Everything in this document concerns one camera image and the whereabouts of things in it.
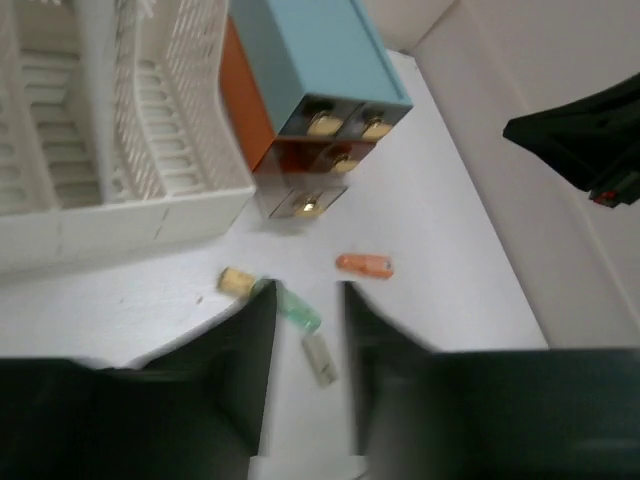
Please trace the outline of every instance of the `drawer knob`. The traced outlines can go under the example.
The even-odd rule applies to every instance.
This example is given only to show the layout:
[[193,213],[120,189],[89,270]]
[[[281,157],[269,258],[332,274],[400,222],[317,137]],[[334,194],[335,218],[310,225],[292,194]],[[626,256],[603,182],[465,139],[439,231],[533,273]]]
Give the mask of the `drawer knob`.
[[298,198],[293,208],[293,215],[298,218],[316,218],[324,212],[324,208],[318,203],[318,197],[314,195]]
[[367,122],[362,138],[365,140],[380,140],[393,128],[392,125],[382,121],[380,117],[372,118]]
[[333,168],[331,168],[331,172],[348,173],[356,168],[358,163],[359,162],[348,153],[341,153],[336,157],[335,162],[333,163]]
[[334,135],[340,130],[340,127],[342,127],[342,119],[332,116],[331,112],[327,110],[323,110],[313,116],[307,134],[327,137]]

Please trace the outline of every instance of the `white plastic basket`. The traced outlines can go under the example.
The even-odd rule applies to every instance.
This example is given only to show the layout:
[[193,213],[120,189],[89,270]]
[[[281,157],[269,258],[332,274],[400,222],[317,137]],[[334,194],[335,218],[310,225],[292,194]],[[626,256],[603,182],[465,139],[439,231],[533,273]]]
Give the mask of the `white plastic basket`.
[[[77,16],[53,2],[4,1],[0,8],[12,141],[19,161],[38,172],[20,176],[31,185],[18,211],[99,205],[105,188],[96,170],[100,130],[93,128],[92,110],[101,111],[101,104],[85,92]],[[40,199],[29,190],[41,191]]]
[[255,192],[218,91],[227,9],[0,0],[0,272],[227,231]]
[[118,0],[116,126],[140,198],[247,188],[221,109],[228,1],[158,2],[152,16]]

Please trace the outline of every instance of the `orange bottle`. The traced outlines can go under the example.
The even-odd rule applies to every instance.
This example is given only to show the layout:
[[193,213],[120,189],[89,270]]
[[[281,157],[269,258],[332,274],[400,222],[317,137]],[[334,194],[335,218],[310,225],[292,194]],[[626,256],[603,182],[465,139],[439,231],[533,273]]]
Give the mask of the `orange bottle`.
[[336,260],[336,266],[340,270],[363,275],[365,277],[391,278],[393,266],[391,257],[384,255],[360,255],[356,253],[345,253]]

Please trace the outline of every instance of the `wine cork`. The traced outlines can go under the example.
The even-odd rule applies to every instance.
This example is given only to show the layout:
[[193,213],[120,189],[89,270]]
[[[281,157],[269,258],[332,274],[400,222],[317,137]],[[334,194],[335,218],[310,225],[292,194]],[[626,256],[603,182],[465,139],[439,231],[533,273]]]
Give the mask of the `wine cork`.
[[236,297],[248,297],[255,283],[253,275],[227,267],[220,274],[218,290]]

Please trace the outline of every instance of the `black object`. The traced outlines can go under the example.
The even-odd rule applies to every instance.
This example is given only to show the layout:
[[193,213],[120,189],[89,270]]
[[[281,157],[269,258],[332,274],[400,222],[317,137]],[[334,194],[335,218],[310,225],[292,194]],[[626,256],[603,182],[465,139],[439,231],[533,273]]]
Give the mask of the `black object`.
[[440,353],[344,302],[371,480],[640,478],[640,351]]
[[245,480],[276,303],[272,283],[139,370],[0,361],[0,478]]
[[607,207],[640,198],[640,74],[568,105],[510,120],[503,136]]

